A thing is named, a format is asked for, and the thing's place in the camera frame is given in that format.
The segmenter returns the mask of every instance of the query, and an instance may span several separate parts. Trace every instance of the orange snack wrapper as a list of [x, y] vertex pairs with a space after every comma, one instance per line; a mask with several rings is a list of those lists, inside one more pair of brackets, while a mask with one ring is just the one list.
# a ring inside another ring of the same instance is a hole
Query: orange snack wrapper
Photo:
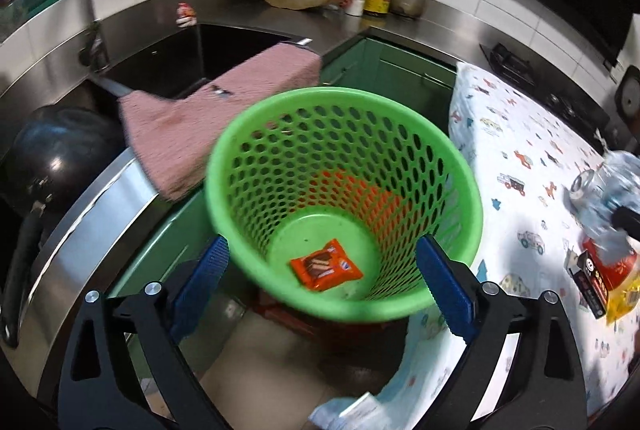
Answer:
[[311, 255], [291, 259], [290, 263], [300, 282], [311, 291], [326, 291], [348, 280], [363, 277], [337, 239], [330, 240], [322, 250]]

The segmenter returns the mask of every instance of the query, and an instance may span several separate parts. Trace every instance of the metal screw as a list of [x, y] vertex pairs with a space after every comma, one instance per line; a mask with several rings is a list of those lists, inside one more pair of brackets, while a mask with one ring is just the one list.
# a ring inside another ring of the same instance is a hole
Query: metal screw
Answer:
[[162, 284], [159, 282], [149, 282], [145, 285], [145, 293], [149, 296], [157, 295], [162, 291]]
[[500, 288], [494, 282], [484, 282], [482, 284], [482, 291], [487, 293], [487, 295], [493, 296], [493, 295], [498, 295], [498, 291], [500, 291]]
[[97, 291], [90, 291], [86, 295], [84, 295], [84, 301], [89, 302], [89, 304], [94, 303], [98, 298], [100, 298], [100, 293]]
[[554, 293], [553, 291], [545, 291], [544, 295], [542, 296], [547, 302], [549, 302], [549, 304], [558, 303], [558, 295], [556, 295], [556, 293]]

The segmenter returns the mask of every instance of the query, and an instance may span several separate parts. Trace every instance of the black wok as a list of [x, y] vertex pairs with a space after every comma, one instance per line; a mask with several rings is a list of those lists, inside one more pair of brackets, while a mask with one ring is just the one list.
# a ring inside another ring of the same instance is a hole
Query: black wok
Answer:
[[0, 197], [23, 221], [2, 296], [0, 333], [18, 344], [22, 296], [41, 238], [124, 150], [119, 125], [80, 107], [34, 111], [0, 163]]

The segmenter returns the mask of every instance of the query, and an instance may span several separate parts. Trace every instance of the printed tablecloth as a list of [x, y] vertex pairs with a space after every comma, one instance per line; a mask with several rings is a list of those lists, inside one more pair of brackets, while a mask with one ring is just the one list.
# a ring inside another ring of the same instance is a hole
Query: printed tablecloth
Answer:
[[[610, 326], [605, 318], [596, 320], [564, 270], [567, 250], [579, 253], [582, 239], [564, 206], [564, 189], [602, 157], [542, 106], [469, 64], [458, 65], [449, 136], [471, 166], [482, 198], [484, 227], [472, 271], [512, 295], [537, 298], [552, 289], [561, 296], [580, 352], [588, 412], [597, 412], [628, 377], [640, 322], [640, 307]], [[516, 343], [516, 334], [508, 336], [476, 416], [494, 409]], [[391, 428], [414, 427], [464, 348], [436, 307], [412, 315], [401, 366], [376, 396]], [[326, 407], [348, 405], [339, 401]]]

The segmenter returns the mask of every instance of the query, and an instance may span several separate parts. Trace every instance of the gas stove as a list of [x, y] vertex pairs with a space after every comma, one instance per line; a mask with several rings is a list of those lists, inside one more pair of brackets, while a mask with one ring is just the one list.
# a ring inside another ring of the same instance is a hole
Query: gas stove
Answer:
[[[501, 44], [493, 49], [482, 45], [480, 48], [496, 76], [564, 121], [598, 153], [604, 153], [601, 142], [595, 136], [598, 126], [591, 120], [591, 115], [580, 100], [569, 96], [569, 90], [550, 90], [546, 85], [538, 85], [529, 62], [519, 59]], [[604, 125], [600, 126], [600, 130], [604, 130]]]

